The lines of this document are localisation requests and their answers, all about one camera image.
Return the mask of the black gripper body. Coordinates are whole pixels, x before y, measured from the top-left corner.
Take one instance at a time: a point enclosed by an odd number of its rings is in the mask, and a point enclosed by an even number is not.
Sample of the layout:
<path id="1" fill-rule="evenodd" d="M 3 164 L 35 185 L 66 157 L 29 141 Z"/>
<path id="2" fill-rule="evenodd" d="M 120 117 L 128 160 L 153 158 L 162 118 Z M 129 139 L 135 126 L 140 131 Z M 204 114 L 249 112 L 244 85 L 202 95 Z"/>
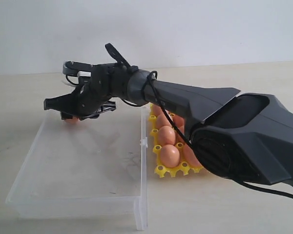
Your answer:
<path id="1" fill-rule="evenodd" d="M 110 97 L 102 97 L 90 85 L 78 85 L 66 95 L 46 98 L 43 102 L 45 110 L 55 110 L 77 117 L 79 120 L 97 119 L 101 114 L 116 110 L 116 102 Z"/>

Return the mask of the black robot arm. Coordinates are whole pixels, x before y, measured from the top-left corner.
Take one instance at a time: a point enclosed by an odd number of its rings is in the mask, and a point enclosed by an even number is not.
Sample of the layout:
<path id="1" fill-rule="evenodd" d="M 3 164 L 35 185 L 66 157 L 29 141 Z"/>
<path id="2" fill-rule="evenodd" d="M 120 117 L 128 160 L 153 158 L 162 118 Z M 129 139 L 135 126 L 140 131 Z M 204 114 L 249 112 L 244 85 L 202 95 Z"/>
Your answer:
<path id="1" fill-rule="evenodd" d="M 111 98 L 153 103 L 185 120 L 181 137 L 209 172 L 265 193 L 280 182 L 293 187 L 293 113 L 275 96 L 164 82 L 155 71 L 122 63 L 63 67 L 68 76 L 79 71 L 90 72 L 90 80 L 47 98 L 45 110 L 83 120 L 100 114 Z"/>

